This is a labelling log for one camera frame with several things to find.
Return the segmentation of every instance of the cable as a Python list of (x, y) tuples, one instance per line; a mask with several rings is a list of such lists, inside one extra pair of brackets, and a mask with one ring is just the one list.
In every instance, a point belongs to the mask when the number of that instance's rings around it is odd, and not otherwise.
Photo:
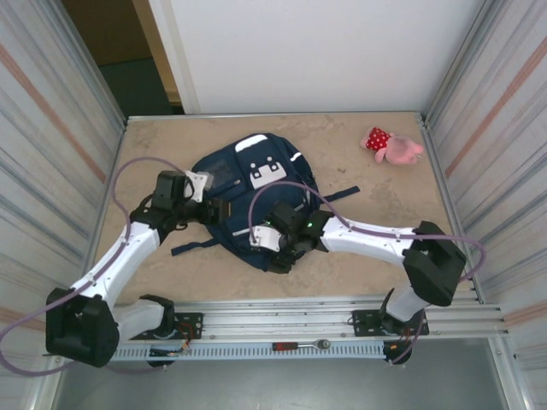
[[(464, 243), (471, 243), (475, 248), (477, 248), (480, 251), (480, 258), (479, 261), (475, 266), (473, 266), (471, 269), (469, 269), (469, 272), (465, 275), (460, 277), (460, 282), (463, 282), (464, 280), (470, 279), (474, 276), (474, 274), (485, 264), (486, 261), (486, 249), (485, 246), (480, 243), (479, 241), (476, 241), (475, 239), (472, 239), (470, 237), (458, 237), (455, 235), (398, 235), (395, 233), (387, 233), (387, 232), (378, 232), (378, 231), (371, 231), (369, 229), (359, 228), (358, 226), (351, 226), (350, 222), (348, 222), (337, 210), (336, 208), (319, 192), (314, 190), (313, 188), (310, 188), (307, 185), (299, 184), (298, 182), (291, 182), (291, 181), (275, 181), (268, 185), (263, 186), (256, 194), (253, 196), (252, 201), (249, 205), (249, 212), (247, 213), (247, 222), (249, 225), (249, 234), (250, 238), (252, 239), (252, 242), (256, 242), (255, 233), (253, 232), (253, 223), (252, 223), (252, 216), (253, 216), (253, 209), (255, 207), (256, 201), (264, 193), (265, 190), (268, 190), (276, 185), (290, 185), (290, 186), (296, 186), (297, 188), (302, 188), (303, 190), (306, 190), (315, 196), (317, 196), (336, 216), (342, 225), (344, 225), (346, 228), (351, 229), (352, 231), (364, 233), (365, 235), (373, 235), (376, 237), (388, 237), (390, 239), (418, 239), (418, 240), (445, 240), (445, 241), (457, 241), (457, 242), (464, 242)], [(418, 341), (418, 337), (421, 332), (421, 328), (423, 326), (424, 318), (426, 317), (426, 311), (423, 310), (421, 314), (421, 320), (420, 325), (418, 326), (418, 330), (415, 333), (415, 336), (412, 338), (412, 342), (410, 342), (410, 345), (402, 352), (395, 360), (392, 360), (391, 363), (397, 363), (400, 361), (416, 344)]]
[[(69, 293), (68, 295), (62, 297), (61, 299), (58, 299), (58, 300), (50, 303), (49, 305), (46, 305), (46, 306), (36, 310), (35, 312), (29, 313), (25, 317), (23, 317), (23, 318), (15, 321), (14, 323), (4, 327), (2, 329), (2, 331), (0, 331), (0, 343), (2, 343), (2, 340), (6, 337), (6, 335), (8, 335), (8, 333), (10, 333), (16, 327), (21, 326), (24, 323), (28, 322), (29, 320), (32, 320), (32, 319), (36, 318), (40, 314), (44, 314), (46, 312), (49, 312), (53, 308), (57, 308), (57, 307), (61, 306), (63, 303), (66, 303), (66, 302), (70, 301), (71, 299), (74, 299), (77, 295), (79, 295), (84, 290), (89, 288), (93, 284), (94, 281), (97, 281), (97, 279), (99, 279), (106, 272), (106, 270), (109, 267), (112, 266), (112, 264), (116, 261), (116, 259), (118, 259), (121, 252), (123, 251), (123, 249), (126, 246), (125, 242), (131, 236), (131, 221), (129, 220), (129, 212), (123, 206), (123, 204), (118, 200), (118, 197), (116, 196), (115, 188), (116, 188), (116, 184), (118, 183), (118, 179), (119, 179), (121, 173), (127, 167), (129, 167), (130, 165), (134, 164), (135, 162), (141, 162), (141, 161), (160, 162), (164, 165), (172, 167), (176, 171), (184, 172), (179, 167), (174, 165), (172, 162), (164, 160), (162, 158), (156, 158), (154, 156), (140, 156), (138, 158), (133, 158), (132, 160), (130, 160), (130, 161), (126, 162), (125, 164), (123, 164), (118, 169), (115, 176), (113, 177), (110, 193), (111, 193), (111, 196), (112, 196), (112, 202), (120, 209), (120, 211), (123, 213), (124, 219), (126, 220), (126, 231), (125, 231), (125, 235), (124, 235), (125, 241), (122, 242), (120, 247), (118, 247), (118, 249), (115, 251), (115, 253), (112, 255), (112, 257), (104, 264), (104, 266), (101, 269), (99, 269), (95, 275), (93, 275), (93, 280), (92, 281), (87, 282), (86, 284), (83, 284), (81, 287), (79, 287), (78, 289), (73, 290), (71, 293)], [(20, 376), (29, 377), (29, 378), (35, 378), (35, 377), (40, 377), (40, 376), (48, 376), (50, 374), (61, 372), (65, 369), (69, 368), (70, 366), (72, 366), (74, 363), (76, 363), (76, 362), (71, 361), (71, 362), (66, 363), (62, 366), (56, 367), (55, 369), (44, 370), (44, 371), (41, 371), (41, 372), (34, 372), (34, 371), (25, 370), (25, 369), (20, 369), (19, 367), (12, 365), (10, 362), (8, 362), (8, 360), (6, 359), (6, 357), (3, 354), (2, 350), (0, 349), (0, 365), (4, 366), (6, 369), (8, 369), (9, 371), (11, 371), (13, 373), (19, 374)]]

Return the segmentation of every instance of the backpack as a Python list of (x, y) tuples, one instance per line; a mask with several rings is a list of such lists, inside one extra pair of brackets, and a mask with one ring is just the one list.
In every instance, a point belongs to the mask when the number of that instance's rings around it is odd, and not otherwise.
[[(288, 273), (295, 261), (288, 267), (286, 264), (280, 265), (279, 253), (250, 246), (247, 213), (257, 190), (277, 180), (298, 182), (319, 190), (311, 167), (302, 153), (283, 137), (271, 133), (251, 134), (205, 156), (194, 165), (192, 171), (213, 175), (213, 183), (203, 193), (203, 199), (220, 198), (229, 201), (232, 214), (219, 225), (206, 225), (212, 236), (210, 240), (173, 248), (171, 255), (221, 244), (257, 269)], [(330, 202), (358, 191), (359, 188), (354, 186), (327, 196), (326, 199)], [(285, 202), (306, 216), (310, 216), (320, 206), (319, 199), (302, 188), (273, 186), (258, 198), (252, 215), (253, 226), (263, 223), (276, 202)]]

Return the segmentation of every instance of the plush bunny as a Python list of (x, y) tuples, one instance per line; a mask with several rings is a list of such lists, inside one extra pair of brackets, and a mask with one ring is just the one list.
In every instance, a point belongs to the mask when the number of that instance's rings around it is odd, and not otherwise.
[(385, 157), (394, 165), (413, 165), (421, 159), (420, 154), (424, 152), (424, 147), (409, 137), (393, 132), (388, 134), (377, 126), (367, 131), (361, 140), (361, 146), (376, 151), (374, 159), (379, 164)]

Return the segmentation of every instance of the purple cable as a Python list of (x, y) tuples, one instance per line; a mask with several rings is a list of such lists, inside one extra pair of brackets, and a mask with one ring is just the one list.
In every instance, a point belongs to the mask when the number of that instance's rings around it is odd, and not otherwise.
[[(476, 247), (480, 251), (480, 258), (479, 258), (479, 261), (477, 262), (477, 264), (475, 266), (473, 266), (471, 269), (469, 269), (469, 272), (466, 273), (465, 275), (463, 275), (460, 278), (460, 282), (472, 278), (474, 276), (474, 274), (485, 264), (486, 249), (485, 249), (484, 245), (482, 243), (480, 243), (479, 241), (476, 241), (476, 240), (474, 240), (470, 237), (458, 237), (458, 236), (454, 236), (454, 235), (415, 235), (415, 234), (412, 234), (412, 235), (408, 235), (408, 234), (397, 235), (397, 234), (394, 234), (394, 233), (377, 232), (377, 231), (371, 231), (369, 229), (359, 228), (357, 226), (351, 226), (350, 223), (340, 214), (340, 212), (338, 212), (336, 210), (336, 208), (322, 194), (320, 194), (316, 190), (308, 187), (307, 185), (299, 184), (298, 182), (291, 182), (291, 181), (272, 182), (271, 184), (263, 186), (256, 193), (256, 195), (253, 197), (253, 199), (252, 199), (252, 201), (250, 202), (250, 205), (249, 205), (249, 212), (247, 213), (247, 222), (249, 224), (249, 234), (250, 234), (250, 238), (252, 239), (253, 242), (256, 241), (256, 238), (255, 238), (255, 233), (253, 232), (253, 229), (252, 229), (252, 227), (253, 227), (252, 215), (253, 215), (253, 209), (255, 207), (256, 201), (258, 200), (259, 196), (262, 195), (262, 193), (265, 190), (268, 190), (268, 189), (270, 189), (270, 188), (272, 188), (273, 186), (276, 186), (276, 185), (296, 186), (298, 188), (302, 188), (303, 190), (307, 190), (308, 192), (311, 192), (312, 194), (317, 196), (325, 205), (328, 206), (328, 208), (331, 210), (331, 212), (334, 214), (334, 216), (336, 216), (340, 220), (342, 225), (344, 225), (346, 228), (351, 229), (352, 231), (355, 231), (355, 232), (364, 233), (366, 235), (373, 235), (373, 236), (376, 236), (376, 237), (388, 237), (390, 239), (419, 239), (419, 240), (429, 239), (429, 240), (437, 240), (437, 241), (438, 240), (446, 240), (446, 241), (457, 241), (457, 242), (471, 243), (474, 247)], [(412, 342), (410, 343), (410, 345), (395, 360), (392, 360), (391, 363), (397, 363), (398, 361), (400, 361), (414, 347), (414, 345), (418, 341), (418, 336), (420, 335), (420, 332), (421, 332), (421, 327), (422, 327), (422, 324), (423, 324), (423, 319), (425, 318), (425, 314), (426, 314), (426, 311), (424, 310), (422, 312), (420, 325), (418, 326), (416, 334), (413, 337)]]
[[(123, 164), (120, 167), (120, 169), (118, 170), (118, 172), (115, 174), (115, 176), (113, 178), (113, 183), (112, 183), (112, 187), (111, 187), (111, 195), (112, 195), (112, 201), (121, 210), (121, 212), (123, 213), (124, 218), (126, 220), (126, 233), (125, 233), (125, 239), (126, 240), (129, 239), (129, 237), (131, 235), (131, 221), (129, 220), (129, 212), (127, 212), (127, 209), (122, 205), (122, 203), (118, 200), (118, 198), (116, 196), (115, 187), (116, 187), (116, 184), (118, 183), (118, 178), (120, 177), (120, 174), (127, 167), (129, 167), (130, 165), (134, 164), (135, 162), (140, 162), (140, 161), (160, 162), (162, 164), (165, 164), (165, 165), (168, 165), (169, 167), (174, 168), (177, 171), (182, 172), (182, 170), (180, 168), (178, 168), (176, 165), (174, 165), (172, 162), (169, 162), (167, 160), (163, 160), (162, 158), (155, 158), (154, 156), (140, 156), (138, 158), (133, 158), (132, 160), (126, 162), (125, 164)], [(101, 269), (99, 269), (97, 271), (97, 273), (95, 273), (95, 275), (93, 275), (93, 280), (99, 279), (106, 272), (106, 270), (109, 267), (112, 266), (112, 264), (120, 256), (120, 254), (121, 254), (122, 250), (124, 249), (124, 247), (125, 247), (125, 244), (122, 243), (120, 245), (120, 247), (112, 255), (112, 257), (104, 264), (104, 266)], [(62, 297), (61, 299), (58, 299), (58, 300), (50, 303), (49, 305), (46, 305), (46, 306), (38, 309), (35, 312), (29, 313), (27, 316), (15, 321), (14, 323), (12, 323), (10, 325), (7, 325), (6, 327), (4, 327), (2, 329), (2, 331), (0, 331), (0, 343), (6, 337), (6, 335), (8, 333), (10, 333), (14, 328), (28, 322), (29, 320), (32, 320), (32, 319), (36, 318), (40, 314), (44, 314), (44, 313), (50, 311), (51, 309), (56, 308), (58, 306), (61, 306), (63, 303), (66, 303), (66, 302), (70, 301), (71, 299), (75, 298), (77, 295), (82, 293), (84, 290), (89, 288), (92, 285), (92, 283), (93, 282), (88, 282), (86, 284), (83, 284), (81, 287), (79, 287), (78, 289), (73, 290), (71, 293), (69, 293), (68, 295)], [(35, 378), (35, 377), (40, 377), (40, 376), (49, 376), (50, 374), (61, 372), (61, 371), (65, 370), (66, 368), (73, 365), (74, 363), (76, 363), (76, 362), (71, 361), (67, 364), (56, 367), (55, 369), (44, 370), (44, 371), (41, 371), (41, 372), (33, 372), (33, 371), (30, 371), (30, 370), (20, 369), (19, 367), (14, 366), (11, 363), (9, 363), (8, 360), (6, 359), (6, 357), (3, 355), (2, 350), (0, 349), (0, 365), (4, 366), (10, 372), (19, 374), (20, 376), (29, 377), (29, 378)], [(145, 369), (145, 370), (146, 371), (155, 371), (156, 369), (151, 368), (151, 369)]]

